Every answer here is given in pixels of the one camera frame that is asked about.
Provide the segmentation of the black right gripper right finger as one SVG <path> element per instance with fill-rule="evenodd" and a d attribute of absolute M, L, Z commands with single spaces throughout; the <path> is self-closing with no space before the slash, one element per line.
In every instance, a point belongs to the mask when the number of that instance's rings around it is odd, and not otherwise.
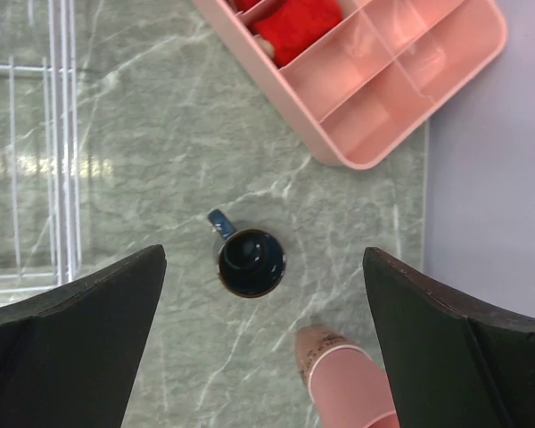
<path fill-rule="evenodd" d="M 368 247 L 366 296 L 403 427 L 535 427 L 535 318 Z"/>

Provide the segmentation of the dark blue ceramic mug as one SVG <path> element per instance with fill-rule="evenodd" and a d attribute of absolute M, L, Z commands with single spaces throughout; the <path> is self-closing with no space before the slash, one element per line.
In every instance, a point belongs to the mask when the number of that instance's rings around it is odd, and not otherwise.
<path fill-rule="evenodd" d="M 287 265 L 283 245 L 268 231 L 253 224 L 232 221 L 219 209 L 208 214 L 218 234 L 212 251 L 220 282 L 232 294 L 256 299 L 281 283 Z"/>

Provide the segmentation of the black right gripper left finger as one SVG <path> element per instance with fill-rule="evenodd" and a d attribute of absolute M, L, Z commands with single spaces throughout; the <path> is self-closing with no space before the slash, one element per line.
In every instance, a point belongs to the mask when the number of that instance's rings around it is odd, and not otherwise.
<path fill-rule="evenodd" d="M 119 427 L 164 283 L 159 244 L 0 307 L 0 427 Z"/>

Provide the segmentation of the pink plastic cup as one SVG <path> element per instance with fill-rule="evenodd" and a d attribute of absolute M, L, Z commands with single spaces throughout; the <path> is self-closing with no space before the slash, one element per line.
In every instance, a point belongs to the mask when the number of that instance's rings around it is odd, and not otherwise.
<path fill-rule="evenodd" d="M 307 389 L 323 427 L 399 426 L 386 372 L 358 347 L 324 352 L 310 369 Z"/>

